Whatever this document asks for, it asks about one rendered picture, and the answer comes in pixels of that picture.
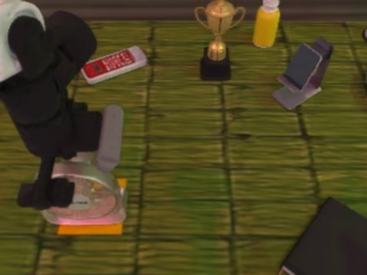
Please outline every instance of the gold trophy cup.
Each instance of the gold trophy cup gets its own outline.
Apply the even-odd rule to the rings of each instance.
[[[241,17],[234,23],[233,17],[238,13]],[[205,13],[208,23],[199,18]],[[229,80],[231,79],[231,61],[228,48],[222,41],[222,35],[229,29],[237,26],[245,17],[244,7],[235,8],[226,0],[214,0],[207,7],[195,9],[196,20],[205,28],[214,33],[215,40],[204,49],[204,56],[200,61],[200,75],[202,80]]]

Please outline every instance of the red and white box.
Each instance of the red and white box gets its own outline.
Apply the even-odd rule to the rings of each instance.
[[[87,83],[96,84],[146,65],[147,58],[144,52],[138,46],[134,46],[88,61],[81,72]]]

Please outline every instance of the white bottle cap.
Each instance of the white bottle cap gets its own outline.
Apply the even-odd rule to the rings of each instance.
[[[263,0],[263,9],[265,11],[276,11],[279,6],[279,0]]]

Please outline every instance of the yellow bottle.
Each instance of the yellow bottle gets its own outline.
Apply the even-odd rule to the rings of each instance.
[[[280,11],[279,0],[263,0],[263,5],[258,9],[255,30],[252,42],[259,48],[271,47],[276,38]]]

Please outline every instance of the orange mat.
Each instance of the orange mat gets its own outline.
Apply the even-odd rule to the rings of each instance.
[[[118,185],[126,188],[127,179],[118,179]],[[122,235],[123,223],[113,225],[60,225],[57,235]]]

